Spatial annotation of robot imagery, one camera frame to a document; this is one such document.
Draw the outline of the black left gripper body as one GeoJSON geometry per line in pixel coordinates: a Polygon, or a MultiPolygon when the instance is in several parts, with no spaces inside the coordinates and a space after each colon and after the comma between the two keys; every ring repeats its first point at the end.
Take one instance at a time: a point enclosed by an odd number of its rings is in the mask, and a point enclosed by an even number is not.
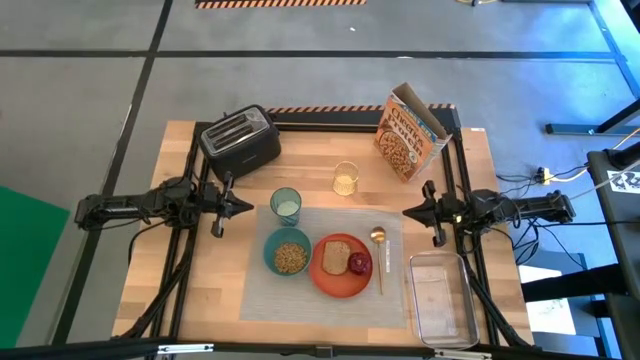
{"type": "Polygon", "coordinates": [[[200,190],[201,212],[214,213],[216,219],[211,228],[211,234],[216,238],[222,238],[224,234],[224,220],[235,216],[235,203],[231,189],[234,184],[234,176],[227,171],[223,179],[221,190],[213,182],[202,183],[200,190]]]}

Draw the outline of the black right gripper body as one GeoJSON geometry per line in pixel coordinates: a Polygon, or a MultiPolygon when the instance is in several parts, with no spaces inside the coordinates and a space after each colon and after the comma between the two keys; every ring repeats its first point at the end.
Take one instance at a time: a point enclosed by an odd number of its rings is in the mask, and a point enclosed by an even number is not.
{"type": "Polygon", "coordinates": [[[442,223],[459,224],[462,222],[467,205],[459,200],[454,193],[444,193],[439,199],[435,198],[435,183],[427,180],[422,188],[426,203],[426,227],[434,229],[433,244],[435,247],[443,247],[446,242],[446,234],[442,229],[442,223]]]}

